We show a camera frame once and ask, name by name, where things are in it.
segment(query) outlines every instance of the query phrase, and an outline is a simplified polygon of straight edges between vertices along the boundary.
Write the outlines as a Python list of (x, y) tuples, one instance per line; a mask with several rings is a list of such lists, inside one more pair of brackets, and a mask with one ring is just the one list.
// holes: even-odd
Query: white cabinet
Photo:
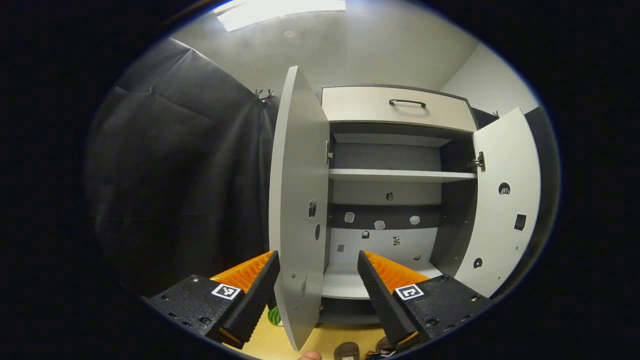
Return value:
[[(484, 170), (468, 168), (480, 152)], [(271, 162), (269, 244), (280, 253), (275, 295), (292, 346), (303, 346), (325, 301), (354, 312), (368, 301), (360, 250), (490, 297), (519, 262), (539, 201), (538, 154), (520, 109), (477, 130), (466, 100), (416, 89), (324, 88), (321, 105), (291, 67)]]

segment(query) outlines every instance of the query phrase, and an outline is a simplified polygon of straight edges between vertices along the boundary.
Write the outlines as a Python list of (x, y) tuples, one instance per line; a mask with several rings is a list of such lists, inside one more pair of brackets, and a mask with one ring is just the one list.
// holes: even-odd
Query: drawer handle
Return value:
[(389, 100), (389, 105), (395, 105), (397, 102), (412, 102), (414, 104), (420, 104), (423, 108), (427, 107), (427, 104), (421, 101), (413, 101), (413, 100), (400, 100), (400, 99), (391, 99)]

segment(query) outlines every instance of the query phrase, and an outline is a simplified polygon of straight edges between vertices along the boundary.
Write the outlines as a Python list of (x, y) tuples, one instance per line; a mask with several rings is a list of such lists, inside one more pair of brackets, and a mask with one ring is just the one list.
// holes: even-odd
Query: shelf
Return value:
[(334, 181), (374, 181), (385, 183), (450, 183), (452, 181), (477, 179), (477, 174), (444, 171), (333, 168), (329, 169), (329, 178), (333, 179)]
[[(415, 270), (428, 277), (442, 275), (428, 261), (421, 266), (421, 269)], [(369, 293), (354, 263), (329, 263), (324, 272), (322, 296), (335, 299), (369, 300)]]

